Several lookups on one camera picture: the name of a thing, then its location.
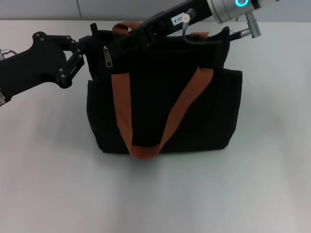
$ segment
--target gray wall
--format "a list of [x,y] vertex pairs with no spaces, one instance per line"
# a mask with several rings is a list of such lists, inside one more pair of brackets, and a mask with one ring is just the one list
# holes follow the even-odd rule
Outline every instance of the gray wall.
[[[144,20],[180,2],[183,0],[0,0],[0,19]],[[311,22],[310,10],[311,0],[281,0],[260,9],[256,16],[265,22]]]

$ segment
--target teal light ring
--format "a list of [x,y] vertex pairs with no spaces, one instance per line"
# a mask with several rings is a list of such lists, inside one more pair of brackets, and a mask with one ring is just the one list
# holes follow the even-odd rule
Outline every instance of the teal light ring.
[[239,3],[240,0],[235,0],[235,4],[238,6],[238,7],[244,7],[248,4],[248,0],[245,1],[245,3]]

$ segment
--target white label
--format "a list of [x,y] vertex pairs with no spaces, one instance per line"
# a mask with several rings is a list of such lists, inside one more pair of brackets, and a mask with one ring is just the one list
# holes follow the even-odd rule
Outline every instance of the white label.
[[183,17],[184,14],[185,13],[181,13],[181,14],[179,14],[179,15],[177,15],[171,19],[174,26],[183,22],[183,20],[181,18]]

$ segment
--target bag handle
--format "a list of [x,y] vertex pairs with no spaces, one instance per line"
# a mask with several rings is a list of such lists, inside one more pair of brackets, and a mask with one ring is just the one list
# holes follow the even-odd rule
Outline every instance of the bag handle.
[[132,145],[133,129],[130,74],[113,74],[112,90],[117,125],[131,156],[139,160],[151,159],[158,156],[162,147],[177,130],[189,106],[205,90],[212,77],[213,69],[197,68],[169,113],[160,144],[151,148],[144,148]]
[[[136,30],[141,25],[140,22],[137,21],[127,21],[118,23],[112,28],[112,33],[125,36],[128,35],[128,29]],[[201,39],[206,40],[208,37],[208,32],[206,33],[191,33],[191,36],[198,36]]]

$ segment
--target white surface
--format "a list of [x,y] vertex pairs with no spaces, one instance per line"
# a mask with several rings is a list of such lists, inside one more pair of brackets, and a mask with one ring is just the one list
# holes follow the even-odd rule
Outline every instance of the white surface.
[[[0,47],[22,52],[37,31],[78,39],[90,23],[0,21],[10,28]],[[46,83],[13,97],[0,108],[0,233],[309,233],[311,24],[260,28],[232,43],[225,64],[243,71],[243,92],[222,151],[147,162],[102,153],[86,117],[87,65],[67,90]]]

